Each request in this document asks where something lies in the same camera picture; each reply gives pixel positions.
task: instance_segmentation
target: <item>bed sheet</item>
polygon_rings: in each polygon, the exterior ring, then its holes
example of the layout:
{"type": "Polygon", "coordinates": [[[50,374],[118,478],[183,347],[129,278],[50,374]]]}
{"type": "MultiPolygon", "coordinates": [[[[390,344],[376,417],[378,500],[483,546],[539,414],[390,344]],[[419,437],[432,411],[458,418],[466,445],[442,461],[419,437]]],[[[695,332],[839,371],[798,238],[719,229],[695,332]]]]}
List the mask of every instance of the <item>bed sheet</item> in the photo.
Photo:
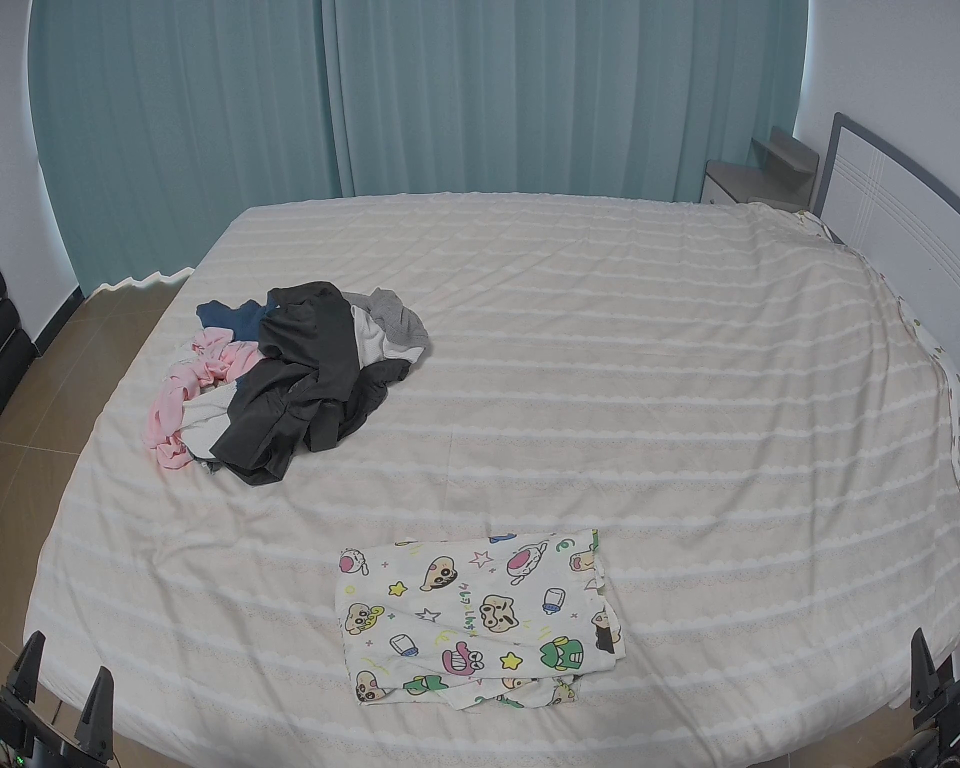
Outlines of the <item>bed sheet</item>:
{"type": "Polygon", "coordinates": [[[954,647],[951,439],[944,376],[882,281],[762,204],[253,208],[98,418],[26,632],[54,693],[80,706],[105,664],[116,730],[204,768],[743,766],[896,697],[918,626],[954,647]],[[158,467],[139,434],[195,306],[314,279],[395,290],[430,349],[281,483],[158,467]],[[343,548],[585,527],[627,656],[578,701],[357,705],[343,548]]]}

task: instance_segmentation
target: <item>wall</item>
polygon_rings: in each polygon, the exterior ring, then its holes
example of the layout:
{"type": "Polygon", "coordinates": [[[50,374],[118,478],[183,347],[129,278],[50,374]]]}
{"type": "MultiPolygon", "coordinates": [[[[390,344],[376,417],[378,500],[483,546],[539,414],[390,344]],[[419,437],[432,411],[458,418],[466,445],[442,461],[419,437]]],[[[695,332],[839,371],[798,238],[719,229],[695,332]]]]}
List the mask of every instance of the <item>wall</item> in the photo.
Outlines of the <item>wall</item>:
{"type": "Polygon", "coordinates": [[[810,0],[794,135],[845,112],[960,193],[960,1],[810,0]]]}
{"type": "Polygon", "coordinates": [[[77,287],[36,158],[27,95],[31,0],[0,0],[0,271],[36,339],[77,287]]]}

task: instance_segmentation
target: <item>cartoon print cloth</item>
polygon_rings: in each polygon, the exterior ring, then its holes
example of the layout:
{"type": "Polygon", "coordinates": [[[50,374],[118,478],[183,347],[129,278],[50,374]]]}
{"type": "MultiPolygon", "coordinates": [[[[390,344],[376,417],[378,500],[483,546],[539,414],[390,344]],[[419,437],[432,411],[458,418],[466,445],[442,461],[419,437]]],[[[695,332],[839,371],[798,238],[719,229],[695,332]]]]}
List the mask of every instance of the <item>cartoon print cloth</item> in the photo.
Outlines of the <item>cartoon print cloth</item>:
{"type": "Polygon", "coordinates": [[[336,610],[361,704],[573,701],[626,652],[596,531],[406,541],[340,559],[336,610]]]}

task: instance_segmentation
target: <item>bed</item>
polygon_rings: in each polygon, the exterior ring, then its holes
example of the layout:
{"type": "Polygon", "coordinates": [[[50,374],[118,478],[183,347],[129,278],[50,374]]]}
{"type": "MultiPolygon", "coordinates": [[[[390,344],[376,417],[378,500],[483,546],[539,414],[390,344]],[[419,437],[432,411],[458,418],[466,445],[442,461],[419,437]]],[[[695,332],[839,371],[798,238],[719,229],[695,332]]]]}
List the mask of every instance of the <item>bed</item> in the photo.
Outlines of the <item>bed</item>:
{"type": "Polygon", "coordinates": [[[904,696],[918,626],[937,661],[960,636],[954,208],[838,116],[829,230],[763,204],[523,194],[248,210],[77,463],[27,616],[41,681],[79,707],[105,664],[115,729],[204,768],[737,768],[848,726],[904,696]],[[392,288],[431,348],[281,483],[159,468],[139,433],[195,306],[313,279],[392,288]],[[356,704],[345,546],[584,527],[627,657],[577,701],[356,704]]]}

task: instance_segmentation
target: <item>curtain fold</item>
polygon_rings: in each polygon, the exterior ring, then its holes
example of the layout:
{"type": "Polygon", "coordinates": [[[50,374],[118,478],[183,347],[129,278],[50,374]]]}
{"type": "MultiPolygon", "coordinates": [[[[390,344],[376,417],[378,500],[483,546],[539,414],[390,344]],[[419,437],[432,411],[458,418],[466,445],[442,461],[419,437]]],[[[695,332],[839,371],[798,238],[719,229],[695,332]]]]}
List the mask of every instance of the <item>curtain fold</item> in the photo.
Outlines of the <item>curtain fold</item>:
{"type": "Polygon", "coordinates": [[[35,0],[36,143],[86,292],[251,205],[395,192],[697,200],[792,131],[805,0],[35,0]]]}

